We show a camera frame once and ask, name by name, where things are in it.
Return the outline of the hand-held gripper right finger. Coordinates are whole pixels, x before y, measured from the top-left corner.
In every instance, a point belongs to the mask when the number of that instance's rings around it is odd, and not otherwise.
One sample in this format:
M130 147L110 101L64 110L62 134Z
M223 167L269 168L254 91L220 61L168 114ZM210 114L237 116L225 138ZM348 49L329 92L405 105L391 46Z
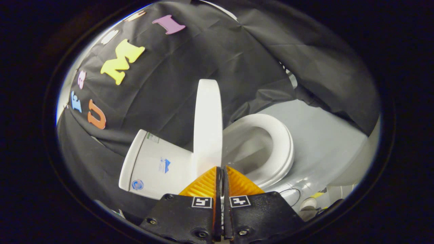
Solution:
M264 192L239 171L224 172L223 238L231 244L271 244L305 222L276 191Z

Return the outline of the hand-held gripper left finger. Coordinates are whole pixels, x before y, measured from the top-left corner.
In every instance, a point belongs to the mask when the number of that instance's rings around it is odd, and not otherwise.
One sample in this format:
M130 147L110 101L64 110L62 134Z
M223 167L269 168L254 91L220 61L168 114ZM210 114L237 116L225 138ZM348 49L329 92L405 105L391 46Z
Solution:
M179 194L164 194L140 227L179 244L222 240L221 168L207 170Z

